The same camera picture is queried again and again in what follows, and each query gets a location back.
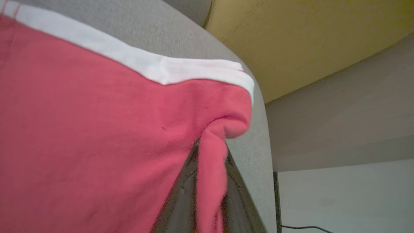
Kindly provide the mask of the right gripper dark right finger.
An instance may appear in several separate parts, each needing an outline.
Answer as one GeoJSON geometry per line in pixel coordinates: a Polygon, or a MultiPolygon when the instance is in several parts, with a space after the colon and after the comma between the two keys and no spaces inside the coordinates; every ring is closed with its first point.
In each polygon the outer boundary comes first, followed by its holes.
{"type": "Polygon", "coordinates": [[[222,200],[225,233],[266,233],[247,186],[228,150],[225,161],[227,190],[222,200]]]}

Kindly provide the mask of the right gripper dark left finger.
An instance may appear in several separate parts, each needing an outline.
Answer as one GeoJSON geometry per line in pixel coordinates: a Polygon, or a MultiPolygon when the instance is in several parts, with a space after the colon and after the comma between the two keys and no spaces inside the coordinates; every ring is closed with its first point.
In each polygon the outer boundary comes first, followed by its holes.
{"type": "Polygon", "coordinates": [[[199,142],[200,140],[197,139],[193,144],[151,228],[151,233],[196,232],[196,181],[199,142]]]}

